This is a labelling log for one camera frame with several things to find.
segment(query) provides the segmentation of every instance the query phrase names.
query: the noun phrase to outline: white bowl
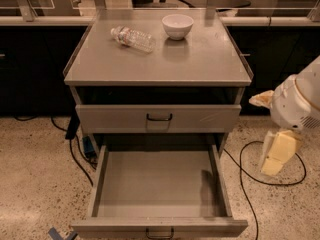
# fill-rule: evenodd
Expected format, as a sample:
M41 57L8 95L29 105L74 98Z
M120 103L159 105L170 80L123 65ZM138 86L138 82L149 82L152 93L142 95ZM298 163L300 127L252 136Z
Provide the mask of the white bowl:
M183 14L170 14L162 19L167 35L173 40L183 39L193 26L193 19Z

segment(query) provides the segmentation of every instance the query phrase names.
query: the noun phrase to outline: bottle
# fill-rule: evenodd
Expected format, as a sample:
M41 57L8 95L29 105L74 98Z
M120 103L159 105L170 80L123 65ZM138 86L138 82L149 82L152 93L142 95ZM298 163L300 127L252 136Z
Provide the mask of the bottle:
M111 36L120 44L134 47L144 52L152 52L156 46L156 40L147 33L118 26L111 29Z

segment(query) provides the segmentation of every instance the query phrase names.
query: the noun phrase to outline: black handle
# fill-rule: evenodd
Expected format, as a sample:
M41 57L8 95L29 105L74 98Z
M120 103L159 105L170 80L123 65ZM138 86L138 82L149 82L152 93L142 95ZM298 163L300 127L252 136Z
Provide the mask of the black handle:
M149 229L147 228L146 229L146 236L148 239L151 239L151 240L159 240L159 239L166 239L166 240L170 240L173 238L173 235L174 235L174 229L171 228L171 234L169 236L150 236L149 234Z
M147 114L147 120L149 121L171 121L172 114L170 113L170 116L168 118L152 118L149 114Z

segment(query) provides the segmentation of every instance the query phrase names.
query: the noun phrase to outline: floor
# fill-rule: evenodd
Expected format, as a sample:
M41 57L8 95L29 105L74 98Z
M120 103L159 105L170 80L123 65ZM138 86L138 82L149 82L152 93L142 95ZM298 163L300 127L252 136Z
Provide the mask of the floor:
M109 7L130 7L130 0L106 2ZM82 3L83 7L89 7L93 0L83 0ZM54 118L54 122L67 128L69 118ZM239 161L241 149L251 141L262 141L268 130L278 130L270 117L241 116L229 134L225 149ZM80 130L78 135L82 148ZM258 219L259 239L320 239L319 136L319 132L304 135L299 155L306 166L307 177L301 184L274 187L257 183L243 175L244 188ZM67 238L72 231L72 221L86 217L91 185L72 159L69 144L65 140L65 132L57 129L51 118L30 121L0 118L1 240L51 240L48 231L52 227L63 238ZM81 158L75 140L71 147L76 158L94 179L94 169ZM277 177L269 178L260 174L261 153L262 144L259 143L249 145L243 153L243 167L252 176L282 184L298 181L303 176L303 166L297 157L293 157ZM255 239L257 229L241 189L239 167L226 152L222 154L221 165L233 216L249 223L236 239Z

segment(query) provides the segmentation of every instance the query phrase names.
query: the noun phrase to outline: drawer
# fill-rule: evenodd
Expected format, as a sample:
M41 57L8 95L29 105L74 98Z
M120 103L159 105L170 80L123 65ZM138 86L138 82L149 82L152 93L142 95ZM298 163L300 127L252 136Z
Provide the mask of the drawer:
M78 105L84 132L224 133L232 131L240 105Z
M215 145L207 151L107 151L102 146L80 237L236 237Z

